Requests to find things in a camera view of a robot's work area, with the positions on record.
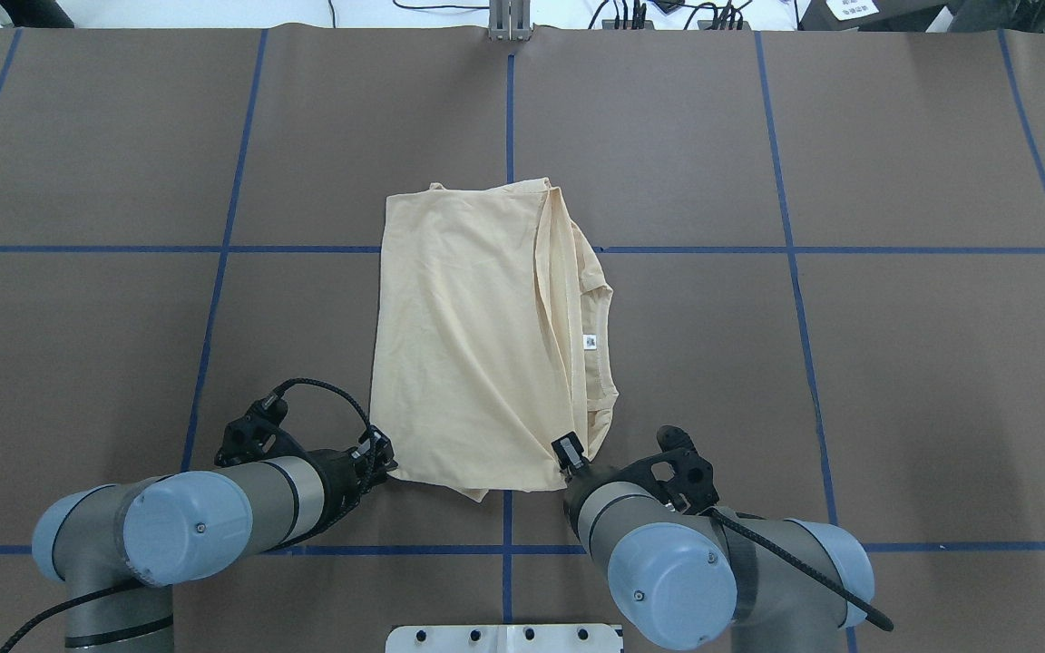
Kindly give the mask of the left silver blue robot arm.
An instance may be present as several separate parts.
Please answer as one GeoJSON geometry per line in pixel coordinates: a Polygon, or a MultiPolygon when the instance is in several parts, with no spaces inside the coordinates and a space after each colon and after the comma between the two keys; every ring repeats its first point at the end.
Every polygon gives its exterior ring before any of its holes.
{"type": "Polygon", "coordinates": [[[343,520],[396,467],[369,422],[346,450],[309,450],[269,394],[225,426],[210,471],[71,493],[34,526],[38,570],[69,598],[21,627],[66,616],[67,652],[171,652],[173,591],[243,558],[302,544],[343,520]]]}

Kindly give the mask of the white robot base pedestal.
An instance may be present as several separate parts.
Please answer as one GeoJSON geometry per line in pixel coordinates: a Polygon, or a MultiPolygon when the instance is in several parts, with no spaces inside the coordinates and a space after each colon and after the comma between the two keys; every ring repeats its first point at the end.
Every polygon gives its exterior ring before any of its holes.
{"type": "Polygon", "coordinates": [[[407,625],[386,652],[625,652],[625,632],[605,623],[407,625]]]}

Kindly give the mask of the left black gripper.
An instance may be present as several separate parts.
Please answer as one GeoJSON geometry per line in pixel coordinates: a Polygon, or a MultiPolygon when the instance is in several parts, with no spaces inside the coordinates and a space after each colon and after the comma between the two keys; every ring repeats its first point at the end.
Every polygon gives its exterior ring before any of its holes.
{"type": "Polygon", "coordinates": [[[377,427],[361,434],[359,443],[349,449],[312,450],[282,429],[287,413],[278,395],[254,401],[225,426],[214,463],[223,468],[257,462],[277,467],[296,495],[295,520],[335,520],[397,470],[393,443],[377,427]]]}

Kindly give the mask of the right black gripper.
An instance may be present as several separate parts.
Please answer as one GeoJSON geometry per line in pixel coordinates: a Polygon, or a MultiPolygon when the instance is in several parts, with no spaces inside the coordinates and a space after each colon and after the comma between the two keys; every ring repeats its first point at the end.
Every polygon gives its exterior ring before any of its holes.
{"type": "Polygon", "coordinates": [[[586,458],[576,433],[567,433],[551,442],[557,467],[565,480],[564,511],[580,516],[590,495],[606,484],[627,482],[649,492],[652,499],[683,515],[698,513],[720,502],[713,464],[699,454],[691,435],[672,425],[656,433],[660,452],[616,467],[596,464],[586,458]]]}

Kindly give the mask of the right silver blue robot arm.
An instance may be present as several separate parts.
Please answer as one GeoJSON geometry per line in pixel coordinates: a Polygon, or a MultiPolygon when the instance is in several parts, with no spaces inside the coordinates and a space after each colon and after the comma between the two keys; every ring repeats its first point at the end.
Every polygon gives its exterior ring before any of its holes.
{"type": "Polygon", "coordinates": [[[659,453],[596,464],[577,434],[552,442],[570,530],[623,617],[659,648],[729,635],[734,652],[830,652],[842,629],[891,632],[866,550],[845,529],[722,507],[712,463],[665,425],[659,453]]]}

